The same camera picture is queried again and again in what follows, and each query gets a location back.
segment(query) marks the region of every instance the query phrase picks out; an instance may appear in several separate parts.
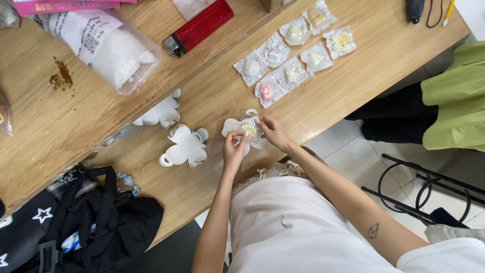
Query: hand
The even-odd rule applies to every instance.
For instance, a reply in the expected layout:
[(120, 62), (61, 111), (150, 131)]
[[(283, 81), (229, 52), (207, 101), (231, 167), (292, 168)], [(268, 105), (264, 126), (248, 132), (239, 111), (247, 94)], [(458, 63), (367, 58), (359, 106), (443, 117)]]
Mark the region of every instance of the hand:
[[(235, 139), (236, 136), (241, 137), (239, 144), (238, 140)], [(232, 131), (226, 136), (226, 141), (223, 148), (223, 159), (224, 159), (224, 172), (227, 172), (233, 177), (236, 176), (239, 166), (243, 160), (244, 156), (244, 146), (246, 145), (247, 136), (243, 132)]]
[(286, 135), (285, 130), (279, 121), (268, 115), (260, 115), (259, 121), (256, 122), (264, 132), (268, 141), (276, 146), (280, 151), (288, 154), (292, 145), (295, 143)]

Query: brown stain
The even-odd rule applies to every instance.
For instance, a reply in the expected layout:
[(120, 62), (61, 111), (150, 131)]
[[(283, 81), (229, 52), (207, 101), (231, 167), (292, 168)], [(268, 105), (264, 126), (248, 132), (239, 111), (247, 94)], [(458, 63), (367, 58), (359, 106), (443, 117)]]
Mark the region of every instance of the brown stain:
[(51, 75), (49, 79), (49, 83), (54, 85), (53, 87), (54, 91), (57, 91), (57, 90), (65, 91), (66, 88), (71, 89), (73, 82), (72, 82), (71, 75), (69, 75), (69, 69), (67, 68), (67, 65), (63, 61), (58, 60), (56, 57), (53, 57), (53, 58), (54, 58), (54, 62), (57, 64), (59, 73)]

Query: lighter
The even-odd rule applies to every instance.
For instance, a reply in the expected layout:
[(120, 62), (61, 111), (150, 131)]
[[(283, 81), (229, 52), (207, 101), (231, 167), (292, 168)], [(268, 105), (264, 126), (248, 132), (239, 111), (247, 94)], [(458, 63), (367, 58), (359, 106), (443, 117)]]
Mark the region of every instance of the lighter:
[(163, 44), (172, 56), (187, 54), (202, 40), (234, 17), (234, 12), (225, 0), (217, 0), (181, 28), (170, 34)]

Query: green fabric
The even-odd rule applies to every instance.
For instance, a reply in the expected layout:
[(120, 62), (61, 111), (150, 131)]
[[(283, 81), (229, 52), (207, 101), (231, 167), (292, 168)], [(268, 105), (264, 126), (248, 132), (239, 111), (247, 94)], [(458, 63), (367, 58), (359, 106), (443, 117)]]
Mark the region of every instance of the green fabric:
[(463, 44), (453, 57), (444, 73), (421, 83), (424, 104), (439, 106), (423, 146), (485, 152), (485, 42)]

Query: forearm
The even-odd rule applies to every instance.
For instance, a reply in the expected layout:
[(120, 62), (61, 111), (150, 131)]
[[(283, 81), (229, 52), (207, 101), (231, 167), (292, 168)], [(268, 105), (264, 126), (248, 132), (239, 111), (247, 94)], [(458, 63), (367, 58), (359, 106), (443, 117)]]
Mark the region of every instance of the forearm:
[(233, 179), (233, 175), (223, 172), (195, 249), (192, 273), (223, 270)]
[(374, 249), (394, 266), (404, 253), (428, 245), (384, 212), (354, 183), (303, 148), (292, 145), (288, 154)]

